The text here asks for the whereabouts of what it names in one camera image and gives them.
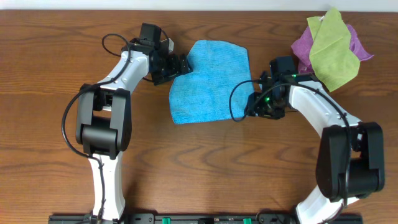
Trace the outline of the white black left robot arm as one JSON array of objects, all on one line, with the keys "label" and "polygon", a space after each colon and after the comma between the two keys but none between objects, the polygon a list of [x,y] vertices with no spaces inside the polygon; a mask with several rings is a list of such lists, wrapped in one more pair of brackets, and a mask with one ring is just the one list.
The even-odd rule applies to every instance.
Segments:
[{"label": "white black left robot arm", "polygon": [[75,137],[93,174],[91,223],[122,223],[125,219],[121,163],[131,140],[133,91],[147,75],[160,85],[191,70],[186,55],[175,55],[169,49],[123,48],[106,78],[81,87]]}]

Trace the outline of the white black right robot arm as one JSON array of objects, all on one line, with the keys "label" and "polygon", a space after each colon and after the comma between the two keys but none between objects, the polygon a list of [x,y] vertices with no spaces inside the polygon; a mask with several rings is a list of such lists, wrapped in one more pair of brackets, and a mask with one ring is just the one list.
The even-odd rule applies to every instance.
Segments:
[{"label": "white black right robot arm", "polygon": [[284,223],[349,223],[343,209],[384,188],[382,128],[350,115],[312,73],[262,75],[257,83],[261,91],[249,96],[245,116],[281,119],[290,108],[320,136],[317,185]]}]

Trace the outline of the blue microfiber cloth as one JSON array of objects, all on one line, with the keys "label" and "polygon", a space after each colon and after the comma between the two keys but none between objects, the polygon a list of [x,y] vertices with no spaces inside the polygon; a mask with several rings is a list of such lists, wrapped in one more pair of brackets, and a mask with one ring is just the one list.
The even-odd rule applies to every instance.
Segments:
[{"label": "blue microfiber cloth", "polygon": [[169,92],[174,123],[242,118],[254,92],[247,49],[220,40],[198,40],[187,60],[193,71],[175,78]]}]

